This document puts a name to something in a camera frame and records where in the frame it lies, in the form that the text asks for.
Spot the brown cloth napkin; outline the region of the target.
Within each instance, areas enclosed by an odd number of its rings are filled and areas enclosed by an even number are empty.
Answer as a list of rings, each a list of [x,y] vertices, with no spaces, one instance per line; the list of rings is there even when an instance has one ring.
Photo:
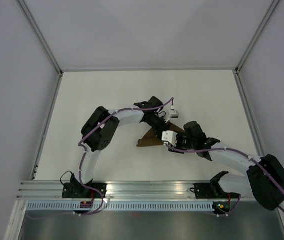
[[[170,123],[168,129],[166,131],[173,131],[177,133],[183,133],[184,130],[180,127],[176,126],[175,124]],[[163,141],[161,140],[161,134],[156,135],[153,128],[147,131],[147,133],[137,141],[136,147],[138,148],[145,148],[145,147],[155,147],[155,146],[162,146]]]

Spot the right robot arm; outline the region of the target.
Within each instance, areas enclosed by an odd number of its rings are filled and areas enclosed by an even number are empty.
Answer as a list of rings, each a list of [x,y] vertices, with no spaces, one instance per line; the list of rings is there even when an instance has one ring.
[[[196,151],[210,162],[225,165],[240,173],[239,176],[224,172],[211,180],[210,192],[220,198],[235,193],[255,198],[269,211],[284,202],[284,168],[273,155],[250,156],[232,149],[220,140],[207,137],[196,121],[184,125],[176,133],[172,144],[177,150]]]

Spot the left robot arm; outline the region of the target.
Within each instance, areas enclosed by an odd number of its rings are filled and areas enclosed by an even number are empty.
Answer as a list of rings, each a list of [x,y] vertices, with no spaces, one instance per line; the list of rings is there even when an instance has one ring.
[[[81,129],[82,139],[78,146],[83,148],[83,155],[78,170],[72,172],[69,182],[63,184],[62,198],[103,199],[106,184],[93,183],[93,171],[101,151],[110,144],[117,128],[129,124],[146,123],[159,139],[170,127],[170,123],[158,115],[168,104],[173,105],[172,98],[162,103],[153,96],[148,101],[122,109],[96,108]]]

